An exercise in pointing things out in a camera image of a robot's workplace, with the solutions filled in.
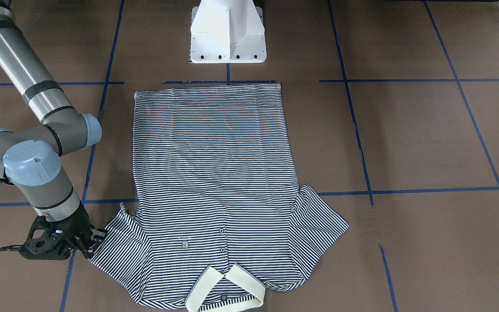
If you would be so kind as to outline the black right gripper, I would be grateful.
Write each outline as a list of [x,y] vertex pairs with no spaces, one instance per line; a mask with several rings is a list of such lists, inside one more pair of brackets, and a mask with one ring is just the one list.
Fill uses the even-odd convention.
[[71,251],[79,251],[86,259],[94,256],[98,241],[107,235],[105,229],[93,229],[83,204],[62,221],[49,222],[37,217],[19,254],[28,260],[67,260]]

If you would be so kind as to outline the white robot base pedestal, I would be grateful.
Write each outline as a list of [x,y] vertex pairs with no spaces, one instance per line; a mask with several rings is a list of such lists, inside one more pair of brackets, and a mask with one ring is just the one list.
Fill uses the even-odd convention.
[[253,0],[202,0],[191,10],[190,62],[263,63],[262,8]]

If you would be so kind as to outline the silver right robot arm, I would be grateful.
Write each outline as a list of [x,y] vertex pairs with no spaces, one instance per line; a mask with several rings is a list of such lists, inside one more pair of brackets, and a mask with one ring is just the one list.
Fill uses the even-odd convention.
[[0,67],[40,126],[21,132],[0,128],[0,181],[15,185],[36,211],[24,243],[0,247],[28,260],[65,260],[75,250],[87,259],[103,243],[107,231],[97,229],[61,157],[97,144],[99,121],[79,114],[0,1]]

